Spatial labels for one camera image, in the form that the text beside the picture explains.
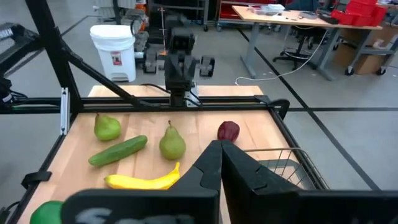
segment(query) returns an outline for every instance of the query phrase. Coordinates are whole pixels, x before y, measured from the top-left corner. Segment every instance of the yellow banana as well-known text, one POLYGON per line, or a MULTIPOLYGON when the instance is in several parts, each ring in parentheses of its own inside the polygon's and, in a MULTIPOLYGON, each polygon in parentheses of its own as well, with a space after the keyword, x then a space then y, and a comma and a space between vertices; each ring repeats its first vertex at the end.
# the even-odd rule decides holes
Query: yellow banana
POLYGON ((113 189, 141 189, 141 190, 167 190, 180 178, 180 163, 169 174, 153 180, 143 180, 125 175, 109 175, 105 182, 113 189))

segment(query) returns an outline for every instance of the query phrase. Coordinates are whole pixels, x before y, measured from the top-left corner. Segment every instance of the white bucket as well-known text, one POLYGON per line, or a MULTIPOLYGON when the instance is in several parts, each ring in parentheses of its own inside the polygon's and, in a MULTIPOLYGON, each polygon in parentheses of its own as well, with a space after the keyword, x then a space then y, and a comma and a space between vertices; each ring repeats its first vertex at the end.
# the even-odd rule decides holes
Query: white bucket
POLYGON ((105 76, 112 81, 136 79, 134 42, 129 26, 95 25, 90 35, 98 50, 105 76))

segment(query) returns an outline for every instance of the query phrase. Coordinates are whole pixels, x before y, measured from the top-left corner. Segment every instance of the pear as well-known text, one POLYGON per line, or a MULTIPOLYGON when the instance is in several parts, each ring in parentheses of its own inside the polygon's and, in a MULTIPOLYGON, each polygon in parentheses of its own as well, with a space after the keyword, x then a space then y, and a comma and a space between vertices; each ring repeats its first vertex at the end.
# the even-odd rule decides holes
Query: pear
POLYGON ((185 153, 185 141, 170 121, 164 136, 160 140, 159 148, 162 156, 170 160, 179 159, 185 153))
POLYGON ((121 134, 120 122, 107 115, 95 116, 94 134, 101 141, 117 139, 121 134))

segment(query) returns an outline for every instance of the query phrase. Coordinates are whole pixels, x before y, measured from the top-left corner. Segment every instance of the gray floor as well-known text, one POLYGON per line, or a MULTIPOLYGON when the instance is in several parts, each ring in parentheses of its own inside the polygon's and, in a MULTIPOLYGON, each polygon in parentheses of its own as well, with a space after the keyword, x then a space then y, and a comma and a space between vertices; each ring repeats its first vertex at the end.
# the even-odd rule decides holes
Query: gray floor
MULTIPOLYGON (((19 22, 35 30, 24 1, 2 0, 1 4, 0 24, 19 22)), ((89 1, 49 0, 49 5, 61 32, 83 17, 94 14, 89 1)), ((94 24, 96 18, 88 17, 63 38, 74 52, 103 72, 98 53, 89 36, 89 29, 94 24)), ((212 55, 216 59, 213 79, 199 79, 199 84, 234 85, 236 78, 248 76, 239 59, 241 54, 246 53, 248 43, 236 29, 216 32, 211 27, 209 32, 203 32, 201 27, 193 27, 193 30, 198 35, 194 54, 212 55)), ((244 32, 250 36, 250 30, 244 32)), ((272 61, 272 57, 280 52, 283 38, 283 33, 262 33, 257 47, 272 61)), ((5 49, 7 44, 9 43, 3 42, 0 47, 5 49)), ((289 45, 294 47, 295 40, 289 39, 289 45)), ((280 73, 289 72, 292 68, 291 63, 285 62, 273 65, 280 73)), ((309 107, 398 107, 398 89, 395 88, 398 84, 395 76, 398 70, 395 68, 389 68, 382 77, 346 77, 342 75, 342 68, 336 68, 333 64, 331 67, 331 71, 337 76, 334 82, 326 81, 307 67, 285 76, 285 79, 309 107)), ((257 54, 254 56, 254 69, 260 74, 259 78, 275 77, 257 54)), ((72 70, 80 93, 86 96, 97 83, 73 66, 72 70)), ((9 78, 15 91, 32 97, 60 94, 60 86, 45 52, 9 78)), ((144 75, 137 71, 137 80, 133 84, 144 82, 163 84, 164 78, 161 74, 144 75)), ((286 98, 290 100, 292 107, 302 107, 278 79, 263 82, 241 80, 239 84, 259 85, 272 99, 286 98)), ((394 160, 398 156, 397 140, 394 140, 398 133, 398 112, 316 112, 315 115, 381 189, 398 190, 398 170, 394 166, 394 160)), ((331 189, 369 189, 307 112, 289 112, 285 122, 331 189)), ((0 205, 3 206, 21 198, 24 189, 20 182, 25 174, 40 167, 58 136, 59 118, 56 114, 2 115, 0 123, 2 127, 7 127, 0 129, 0 205)))

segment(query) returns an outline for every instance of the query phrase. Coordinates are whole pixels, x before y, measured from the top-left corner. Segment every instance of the white desk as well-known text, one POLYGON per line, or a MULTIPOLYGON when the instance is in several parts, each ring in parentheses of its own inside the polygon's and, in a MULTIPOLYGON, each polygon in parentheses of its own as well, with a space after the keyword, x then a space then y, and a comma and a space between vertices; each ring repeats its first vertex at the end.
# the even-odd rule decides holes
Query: white desk
POLYGON ((285 11, 282 13, 282 16, 264 16, 257 15, 251 11, 248 11, 248 7, 246 6, 232 6, 235 12, 239 15, 239 17, 245 22, 253 22, 253 27, 251 31, 250 41, 248 51, 246 56, 241 56, 243 64, 247 68, 250 77, 255 78, 256 72, 252 68, 252 56, 254 54, 254 48, 256 46, 256 40, 259 34, 259 24, 260 23, 271 23, 271 24, 287 24, 292 26, 313 26, 313 27, 329 27, 331 28, 330 38, 326 46, 324 46, 322 55, 319 58, 319 61, 315 64, 318 65, 318 71, 321 75, 323 75, 328 80, 334 80, 335 77, 332 74, 329 74, 325 70, 325 65, 328 61, 329 55, 333 50, 333 46, 339 37, 340 28, 351 28, 351 29, 364 29, 364 30, 377 30, 382 29, 382 27, 355 27, 355 26, 347 26, 341 24, 329 24, 319 18, 317 19, 307 19, 302 18, 299 19, 300 11, 285 11))

